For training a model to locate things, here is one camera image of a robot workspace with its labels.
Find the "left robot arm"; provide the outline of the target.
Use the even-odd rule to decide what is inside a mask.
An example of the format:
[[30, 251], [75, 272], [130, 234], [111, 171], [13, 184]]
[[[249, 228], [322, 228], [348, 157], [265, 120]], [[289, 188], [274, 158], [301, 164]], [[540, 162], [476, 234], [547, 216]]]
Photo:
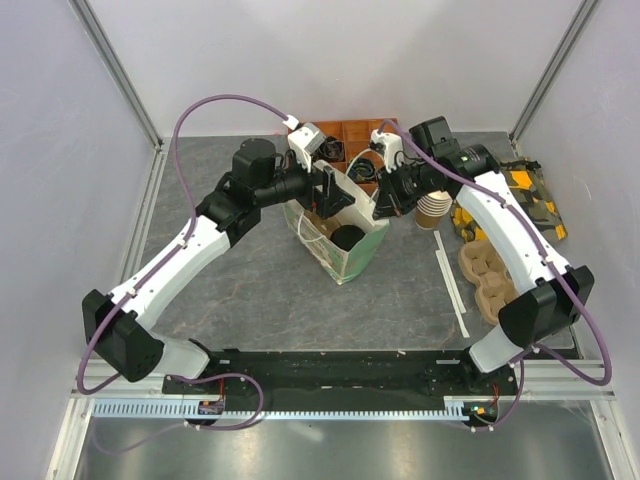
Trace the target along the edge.
[[304, 169], [295, 153], [273, 143], [244, 141], [213, 192], [203, 198], [182, 231], [142, 270], [110, 293], [91, 290], [81, 309], [87, 346], [137, 382], [160, 367], [183, 376], [198, 393], [219, 382], [219, 369], [194, 343], [162, 340], [151, 330], [176, 295], [207, 265], [235, 246], [261, 220], [261, 211], [295, 200], [326, 219], [354, 205], [328, 165]]

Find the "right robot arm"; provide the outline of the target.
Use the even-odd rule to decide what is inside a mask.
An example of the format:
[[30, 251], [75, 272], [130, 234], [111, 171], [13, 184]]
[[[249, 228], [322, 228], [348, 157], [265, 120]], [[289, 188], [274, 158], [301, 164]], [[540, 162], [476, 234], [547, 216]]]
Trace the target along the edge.
[[387, 119], [372, 132], [370, 144], [384, 162], [377, 173], [374, 218], [404, 215], [427, 194], [446, 192], [477, 222], [513, 282], [515, 298], [499, 310], [497, 326], [469, 348], [469, 362], [458, 368], [465, 391], [483, 392], [495, 370], [584, 317], [595, 283], [592, 272], [571, 266], [544, 238], [485, 146], [461, 147], [442, 117], [408, 133]]

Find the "black plastic cup lid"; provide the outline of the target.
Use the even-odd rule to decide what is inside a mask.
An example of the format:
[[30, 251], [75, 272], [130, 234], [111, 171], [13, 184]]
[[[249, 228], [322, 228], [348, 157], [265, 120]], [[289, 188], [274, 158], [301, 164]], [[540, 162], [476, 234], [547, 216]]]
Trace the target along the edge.
[[331, 242], [343, 251], [351, 251], [365, 236], [356, 225], [341, 225], [330, 236]]

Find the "green printed paper bag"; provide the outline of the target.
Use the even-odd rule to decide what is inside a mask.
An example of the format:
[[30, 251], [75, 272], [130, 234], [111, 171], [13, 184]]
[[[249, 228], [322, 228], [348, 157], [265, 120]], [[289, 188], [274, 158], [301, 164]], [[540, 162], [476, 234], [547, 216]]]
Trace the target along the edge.
[[[290, 230], [333, 280], [342, 285], [361, 274], [372, 260], [389, 229], [389, 221], [374, 220], [374, 200], [346, 174], [337, 169], [333, 169], [333, 174], [337, 186], [355, 197], [353, 205], [327, 219], [304, 209], [295, 200], [285, 203], [283, 211]], [[331, 234], [341, 225], [356, 225], [365, 232], [364, 238], [351, 251], [339, 249], [330, 240]]]

